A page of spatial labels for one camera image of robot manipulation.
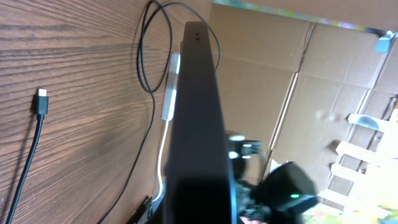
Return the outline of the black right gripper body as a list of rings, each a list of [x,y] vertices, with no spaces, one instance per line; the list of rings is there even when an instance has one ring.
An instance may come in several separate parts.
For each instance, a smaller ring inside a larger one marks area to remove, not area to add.
[[[259,177],[262,179],[264,166],[264,152],[262,151],[262,141],[246,139],[242,134],[228,135],[228,155],[233,165],[233,175],[235,179],[242,179],[247,167],[247,160],[252,155],[259,158]]]

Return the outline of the Galaxy S24+ smartphone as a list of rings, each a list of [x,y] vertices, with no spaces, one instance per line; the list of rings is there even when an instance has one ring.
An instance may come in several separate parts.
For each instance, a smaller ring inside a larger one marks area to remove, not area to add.
[[[164,223],[236,223],[231,161],[204,22],[185,24],[166,178]]]

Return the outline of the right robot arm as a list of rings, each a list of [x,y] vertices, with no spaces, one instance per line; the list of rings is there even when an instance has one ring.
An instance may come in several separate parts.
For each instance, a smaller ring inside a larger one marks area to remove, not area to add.
[[[242,134],[226,135],[229,158],[233,165],[238,223],[303,223],[303,214],[318,204],[317,189],[310,177],[294,162],[286,162],[264,177],[259,172],[257,184],[244,180],[248,159],[257,155],[266,161],[262,142],[247,140]]]

